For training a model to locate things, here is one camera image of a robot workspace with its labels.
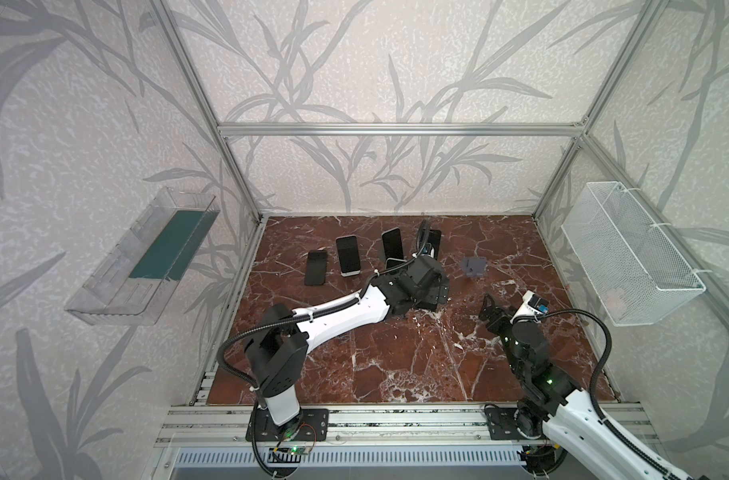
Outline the grey purple phone stand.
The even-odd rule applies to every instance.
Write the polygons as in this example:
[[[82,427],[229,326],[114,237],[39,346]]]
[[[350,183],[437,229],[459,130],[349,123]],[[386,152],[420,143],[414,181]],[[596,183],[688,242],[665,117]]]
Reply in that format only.
[[[466,257],[461,262],[461,270],[468,278],[480,278],[485,275],[487,259],[484,257]]]

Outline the black phone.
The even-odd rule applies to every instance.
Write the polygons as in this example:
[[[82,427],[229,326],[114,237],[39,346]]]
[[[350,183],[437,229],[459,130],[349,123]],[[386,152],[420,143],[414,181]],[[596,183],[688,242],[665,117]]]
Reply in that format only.
[[[404,260],[401,230],[396,227],[381,234],[383,256],[386,261]]]
[[[322,286],[326,283],[328,252],[325,249],[312,250],[306,256],[305,286]]]
[[[441,231],[438,229],[430,229],[427,240],[424,244],[423,252],[429,254],[432,258],[438,259],[439,248],[441,242]]]

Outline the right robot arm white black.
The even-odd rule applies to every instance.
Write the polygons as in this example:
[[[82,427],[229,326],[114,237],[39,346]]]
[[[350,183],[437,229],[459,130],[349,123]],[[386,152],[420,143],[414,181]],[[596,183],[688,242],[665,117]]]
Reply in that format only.
[[[543,320],[566,315],[593,321],[604,335],[604,348],[586,389],[551,361],[550,344],[540,329]],[[612,350],[612,338],[599,317],[575,308],[551,311],[542,297],[528,291],[516,310],[506,309],[491,295],[484,295],[478,319],[500,338],[509,369],[524,393],[516,415],[522,436],[547,438],[598,479],[691,477],[601,408],[596,388]]]

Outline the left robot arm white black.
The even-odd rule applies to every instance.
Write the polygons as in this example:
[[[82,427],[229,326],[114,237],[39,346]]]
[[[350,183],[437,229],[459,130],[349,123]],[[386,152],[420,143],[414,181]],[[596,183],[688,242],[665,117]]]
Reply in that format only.
[[[449,279],[428,247],[429,236],[430,221],[423,220],[414,254],[394,268],[374,272],[350,295],[294,310],[284,304],[272,306],[258,326],[220,344],[218,367],[250,386],[254,407],[268,412],[276,427],[298,424],[302,408],[296,383],[308,353],[362,326],[447,302]]]

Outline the phone with white edge far-left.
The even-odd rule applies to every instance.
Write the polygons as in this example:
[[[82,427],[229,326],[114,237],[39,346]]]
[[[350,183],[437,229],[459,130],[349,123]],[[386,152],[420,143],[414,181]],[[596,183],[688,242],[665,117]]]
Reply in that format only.
[[[336,239],[336,250],[338,250],[338,263],[342,277],[350,277],[362,272],[358,238],[355,235]]]

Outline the green mat in tray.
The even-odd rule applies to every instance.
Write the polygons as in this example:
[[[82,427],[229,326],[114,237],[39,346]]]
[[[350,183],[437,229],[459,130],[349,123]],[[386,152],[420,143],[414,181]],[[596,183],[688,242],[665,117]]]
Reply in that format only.
[[[217,211],[178,210],[134,266],[130,278],[182,280],[216,217]]]

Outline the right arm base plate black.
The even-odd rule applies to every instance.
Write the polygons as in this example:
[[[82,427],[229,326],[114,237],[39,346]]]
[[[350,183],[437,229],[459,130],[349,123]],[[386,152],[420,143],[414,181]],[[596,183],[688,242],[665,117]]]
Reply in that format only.
[[[483,408],[492,440],[540,440],[540,419],[528,408],[500,407],[486,404]]]

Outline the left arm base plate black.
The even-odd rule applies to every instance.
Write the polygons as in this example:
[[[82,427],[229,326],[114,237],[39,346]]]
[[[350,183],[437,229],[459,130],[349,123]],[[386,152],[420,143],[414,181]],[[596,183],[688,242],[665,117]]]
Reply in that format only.
[[[296,418],[277,426],[268,410],[258,408],[250,416],[246,440],[320,442],[328,437],[328,426],[330,426],[330,412],[327,409],[302,409]]]

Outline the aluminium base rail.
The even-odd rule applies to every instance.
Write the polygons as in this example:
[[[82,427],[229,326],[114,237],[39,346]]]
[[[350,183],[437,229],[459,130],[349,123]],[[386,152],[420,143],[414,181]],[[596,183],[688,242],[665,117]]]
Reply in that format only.
[[[308,445],[493,445],[481,403],[332,404],[326,425]],[[252,408],[172,407],[156,436],[156,448],[246,447]]]

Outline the clear acrylic wall tray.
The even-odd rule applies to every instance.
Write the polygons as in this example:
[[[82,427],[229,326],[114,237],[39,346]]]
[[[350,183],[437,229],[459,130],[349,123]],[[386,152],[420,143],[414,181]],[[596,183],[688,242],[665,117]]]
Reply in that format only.
[[[156,324],[218,214],[212,194],[160,189],[64,310],[91,326]]]

